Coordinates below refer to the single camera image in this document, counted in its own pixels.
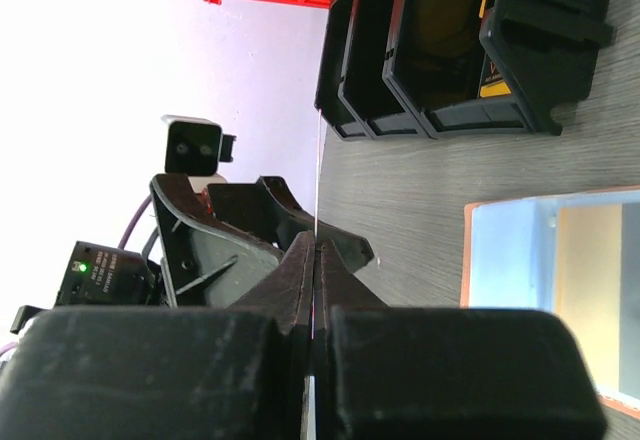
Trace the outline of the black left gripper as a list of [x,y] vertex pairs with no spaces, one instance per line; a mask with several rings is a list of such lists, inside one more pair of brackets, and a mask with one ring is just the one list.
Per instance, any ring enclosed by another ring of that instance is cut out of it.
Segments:
[[280,264],[280,249],[208,213],[185,175],[154,176],[150,193],[162,274],[140,253],[78,241],[55,307],[163,306],[165,291],[170,306],[229,306]]

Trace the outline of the pink leather card holder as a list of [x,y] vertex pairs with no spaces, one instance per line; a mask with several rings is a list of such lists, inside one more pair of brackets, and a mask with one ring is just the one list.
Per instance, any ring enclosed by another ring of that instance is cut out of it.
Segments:
[[[558,316],[554,312],[558,213],[567,207],[609,204],[639,206],[638,187],[466,205],[461,306],[535,309]],[[639,396],[596,389],[607,407],[638,418]]]

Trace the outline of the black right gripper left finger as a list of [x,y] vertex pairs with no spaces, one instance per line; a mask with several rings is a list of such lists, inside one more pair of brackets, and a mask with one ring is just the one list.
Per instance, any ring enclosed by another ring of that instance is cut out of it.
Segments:
[[58,307],[1,375],[5,439],[300,439],[315,239],[233,305]]

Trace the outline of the gold credit card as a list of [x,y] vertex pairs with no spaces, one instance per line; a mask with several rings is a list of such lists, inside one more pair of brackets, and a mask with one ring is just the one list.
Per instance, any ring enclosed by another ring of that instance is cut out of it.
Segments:
[[[321,174],[321,162],[322,162],[322,149],[323,149],[323,118],[322,111],[318,111],[318,123],[317,123],[317,148],[316,148],[316,168],[315,168],[315,195],[314,195],[314,237],[318,239],[319,232],[319,190],[320,190],[320,174]],[[309,390],[307,399],[307,440],[316,439],[316,378],[313,374],[309,376]]]
[[596,386],[638,397],[638,205],[559,211],[554,312],[576,337]]

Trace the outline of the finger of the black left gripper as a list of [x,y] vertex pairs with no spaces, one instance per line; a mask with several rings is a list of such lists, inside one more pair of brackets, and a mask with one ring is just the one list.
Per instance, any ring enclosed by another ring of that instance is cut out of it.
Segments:
[[261,176],[254,183],[211,184],[207,211],[217,220],[287,250],[298,233],[331,240],[347,270],[355,273],[374,259],[368,240],[316,220],[293,196],[284,178]]

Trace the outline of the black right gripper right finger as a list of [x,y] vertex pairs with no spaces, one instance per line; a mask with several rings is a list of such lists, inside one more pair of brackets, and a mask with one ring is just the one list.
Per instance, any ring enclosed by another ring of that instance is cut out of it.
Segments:
[[574,336],[539,310],[391,307],[334,244],[314,272],[320,439],[601,439]]

